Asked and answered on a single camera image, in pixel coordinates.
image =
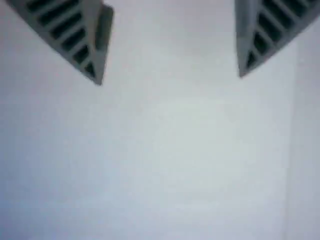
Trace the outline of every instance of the white ceiling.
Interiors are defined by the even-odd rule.
[[[96,87],[0,2],[0,238],[283,239],[297,42],[240,80],[233,0],[108,3]]]

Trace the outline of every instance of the white wall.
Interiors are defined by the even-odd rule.
[[[288,178],[288,240],[320,238],[320,19],[299,36]]]
[[[0,3],[1,239],[282,239],[297,44],[241,81],[233,2],[111,0],[100,88]]]

